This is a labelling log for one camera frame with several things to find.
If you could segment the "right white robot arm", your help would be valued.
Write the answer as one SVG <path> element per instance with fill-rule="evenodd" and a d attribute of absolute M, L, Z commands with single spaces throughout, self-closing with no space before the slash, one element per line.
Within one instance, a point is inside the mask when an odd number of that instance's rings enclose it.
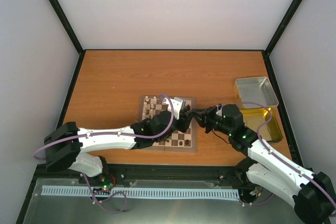
<path fill-rule="evenodd" d="M 335 191 L 331 179 L 276 151 L 259 131 L 245 125 L 237 105 L 219 104 L 192 113 L 206 132 L 218 131 L 227 135 L 231 146 L 246 156 L 247 180 L 288 203 L 301 221 L 324 223 L 329 217 L 335 217 Z"/>

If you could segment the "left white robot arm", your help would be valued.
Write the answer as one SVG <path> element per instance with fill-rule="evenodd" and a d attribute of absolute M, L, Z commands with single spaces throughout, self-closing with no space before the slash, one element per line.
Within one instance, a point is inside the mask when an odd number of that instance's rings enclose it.
<path fill-rule="evenodd" d="M 44 139 L 46 170 L 71 169 L 86 174 L 97 183 L 104 183 L 109 177 L 106 160 L 102 156 L 89 155 L 89 152 L 148 148 L 165 141 L 176 130 L 185 133 L 192 118 L 191 112 L 181 112 L 176 119 L 165 110 L 152 119 L 111 130 L 84 129 L 77 127 L 75 122 L 68 122 Z"/>

